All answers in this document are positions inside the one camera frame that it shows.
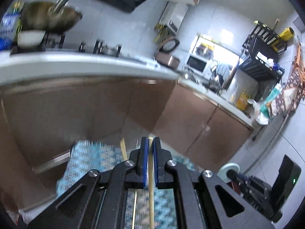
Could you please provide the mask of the wooden chopstick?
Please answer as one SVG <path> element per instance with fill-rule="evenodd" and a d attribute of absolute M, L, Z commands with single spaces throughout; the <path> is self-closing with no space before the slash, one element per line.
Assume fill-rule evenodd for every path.
<path fill-rule="evenodd" d="M 148 138 L 148 190 L 149 190 L 149 228 L 154 229 L 154 167 L 153 137 Z"/>
<path fill-rule="evenodd" d="M 137 190 L 134 192 L 133 214 L 132 214 L 132 229 L 135 228 L 135 221 L 136 221 L 136 204 L 137 204 Z"/>
<path fill-rule="evenodd" d="M 127 155 L 127 151 L 126 151 L 126 145 L 125 145 L 125 139 L 122 138 L 120 141 L 120 150 L 121 150 L 121 154 L 123 156 L 123 160 L 127 161 L 128 160 L 128 155 Z"/>

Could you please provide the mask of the wooden chopstick in holder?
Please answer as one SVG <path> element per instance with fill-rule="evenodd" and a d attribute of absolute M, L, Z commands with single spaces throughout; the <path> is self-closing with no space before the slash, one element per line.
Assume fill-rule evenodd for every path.
<path fill-rule="evenodd" d="M 123 160 L 127 161 L 128 160 L 128 155 L 127 155 L 127 151 L 126 151 L 126 145 L 125 145 L 125 139 L 122 138 L 120 141 L 120 150 L 121 150 L 121 154 L 123 156 Z"/>

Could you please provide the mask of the blue zigzag woven table mat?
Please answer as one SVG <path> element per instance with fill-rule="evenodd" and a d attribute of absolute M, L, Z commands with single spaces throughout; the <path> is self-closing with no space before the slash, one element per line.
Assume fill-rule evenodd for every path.
<path fill-rule="evenodd" d="M 70 159 L 64 175 L 56 183 L 56 196 L 60 197 L 88 171 L 112 170 L 123 162 L 119 147 L 100 142 L 78 141 L 71 149 Z M 135 190 L 128 191 L 125 226 L 132 228 L 132 214 Z M 174 193 L 171 189 L 154 188 L 155 228 L 177 228 Z M 137 190 L 135 228 L 149 228 L 149 191 Z"/>

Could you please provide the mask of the pink rice cooker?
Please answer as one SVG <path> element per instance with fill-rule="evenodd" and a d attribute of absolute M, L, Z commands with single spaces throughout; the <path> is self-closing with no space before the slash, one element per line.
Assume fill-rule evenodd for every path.
<path fill-rule="evenodd" d="M 180 64 L 180 59 L 173 56 L 172 52 L 179 46 L 180 42 L 175 37 L 169 37 L 159 43 L 154 59 L 161 65 L 176 70 Z"/>

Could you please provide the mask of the white microwave oven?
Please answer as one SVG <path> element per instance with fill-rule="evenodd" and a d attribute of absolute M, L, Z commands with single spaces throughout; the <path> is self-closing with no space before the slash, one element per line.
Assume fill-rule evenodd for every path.
<path fill-rule="evenodd" d="M 189 54 L 188 59 L 186 61 L 186 67 L 201 76 L 207 73 L 208 66 L 208 60 L 193 54 Z"/>

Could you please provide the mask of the yellow oil bottle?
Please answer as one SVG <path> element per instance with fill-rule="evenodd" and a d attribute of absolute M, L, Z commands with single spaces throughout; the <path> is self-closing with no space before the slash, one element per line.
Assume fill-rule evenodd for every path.
<path fill-rule="evenodd" d="M 248 99 L 250 98 L 250 95 L 245 90 L 243 90 L 236 102 L 236 108 L 241 111 L 245 111 L 249 105 Z"/>

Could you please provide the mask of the brown patterned hanging cloth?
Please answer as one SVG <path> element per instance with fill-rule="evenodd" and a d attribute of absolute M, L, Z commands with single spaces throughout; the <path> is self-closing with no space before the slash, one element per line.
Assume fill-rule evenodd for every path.
<path fill-rule="evenodd" d="M 304 64 L 302 46 L 299 44 L 286 85 L 268 105 L 269 116 L 275 117 L 284 112 L 295 111 L 301 99 L 304 99 Z"/>

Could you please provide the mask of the white water heater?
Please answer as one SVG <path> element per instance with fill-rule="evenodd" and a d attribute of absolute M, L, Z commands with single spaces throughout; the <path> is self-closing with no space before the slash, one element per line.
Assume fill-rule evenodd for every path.
<path fill-rule="evenodd" d="M 177 35 L 187 10 L 186 4 L 168 2 L 158 23 L 165 26 L 173 35 Z"/>

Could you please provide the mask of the gas stove burners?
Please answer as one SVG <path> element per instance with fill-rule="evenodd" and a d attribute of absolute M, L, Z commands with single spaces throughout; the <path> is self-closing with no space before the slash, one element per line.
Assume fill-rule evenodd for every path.
<path fill-rule="evenodd" d="M 100 39 L 96 40 L 93 46 L 90 46 L 84 41 L 80 42 L 79 44 L 72 42 L 65 43 L 65 39 L 65 34 L 46 34 L 42 41 L 42 49 L 44 51 L 78 52 L 119 57 L 122 48 L 121 44 L 112 47 Z"/>

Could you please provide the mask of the white small bowl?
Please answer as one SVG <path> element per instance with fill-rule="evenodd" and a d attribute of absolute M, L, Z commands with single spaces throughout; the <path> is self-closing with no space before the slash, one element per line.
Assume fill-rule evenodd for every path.
<path fill-rule="evenodd" d="M 17 43 L 20 48 L 32 48 L 41 44 L 46 31 L 28 30 L 21 31 Z"/>

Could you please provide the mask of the blue white salt bag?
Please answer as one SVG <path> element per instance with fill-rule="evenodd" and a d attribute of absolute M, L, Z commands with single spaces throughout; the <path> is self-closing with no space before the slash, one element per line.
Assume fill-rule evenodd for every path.
<path fill-rule="evenodd" d="M 13 44 L 17 31 L 20 13 L 6 14 L 1 20 L 1 51 L 8 50 Z"/>

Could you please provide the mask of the black wall rack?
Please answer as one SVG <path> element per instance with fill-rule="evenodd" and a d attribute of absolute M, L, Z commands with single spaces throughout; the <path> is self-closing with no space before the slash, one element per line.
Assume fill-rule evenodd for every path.
<path fill-rule="evenodd" d="M 285 70 L 279 57 L 287 50 L 287 41 L 261 21 L 254 22 L 254 29 L 242 45 L 237 68 L 258 82 L 279 82 Z"/>

